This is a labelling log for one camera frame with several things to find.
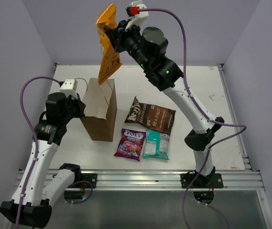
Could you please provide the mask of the orange Kettle chips bag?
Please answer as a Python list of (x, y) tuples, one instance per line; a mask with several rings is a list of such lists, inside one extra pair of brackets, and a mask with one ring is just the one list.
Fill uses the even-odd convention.
[(106, 35), (107, 29), (115, 29), (117, 23), (116, 5), (110, 3), (97, 17), (96, 25), (102, 47), (102, 60), (98, 75), (98, 84), (102, 85), (110, 78), (122, 65), (119, 53), (115, 52), (110, 39)]

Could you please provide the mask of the brown paper bag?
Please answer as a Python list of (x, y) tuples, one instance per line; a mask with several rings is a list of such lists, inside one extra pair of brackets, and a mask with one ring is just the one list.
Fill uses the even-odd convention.
[(81, 122), (93, 141), (113, 141), (117, 114), (115, 81), (106, 80), (98, 84), (90, 78), (82, 102), (86, 105)]

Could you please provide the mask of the brown Kettle sea salt chips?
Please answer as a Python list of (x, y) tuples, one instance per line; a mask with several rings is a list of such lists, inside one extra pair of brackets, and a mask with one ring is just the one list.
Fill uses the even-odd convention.
[(148, 129), (170, 135), (175, 113), (175, 110), (169, 108), (140, 103), (137, 97), (134, 97), (124, 122), (140, 124)]

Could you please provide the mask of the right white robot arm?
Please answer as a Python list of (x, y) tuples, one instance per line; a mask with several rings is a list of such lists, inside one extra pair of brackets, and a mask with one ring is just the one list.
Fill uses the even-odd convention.
[(185, 88), (183, 72), (165, 55), (168, 40), (159, 28), (141, 31), (136, 25), (126, 29), (127, 24), (128, 21), (120, 21), (117, 28), (106, 29), (105, 33), (115, 51), (126, 51), (143, 69), (148, 81), (167, 95), (191, 123), (192, 130), (184, 141), (194, 152), (195, 181), (198, 186), (207, 187), (215, 173), (208, 148), (224, 119), (211, 114), (201, 103), (195, 105), (196, 96)]

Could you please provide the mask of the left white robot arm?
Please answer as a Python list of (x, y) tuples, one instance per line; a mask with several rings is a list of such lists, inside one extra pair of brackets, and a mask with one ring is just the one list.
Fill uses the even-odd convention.
[(11, 200), (3, 201), (0, 213), (14, 224), (42, 229), (48, 224), (52, 206), (68, 187), (82, 183), (79, 165), (65, 163), (55, 178), (44, 186), (50, 163), (73, 118), (84, 117), (85, 104), (79, 96), (57, 92), (48, 95), (46, 111), (34, 130), (37, 141), (32, 150), (20, 184)]

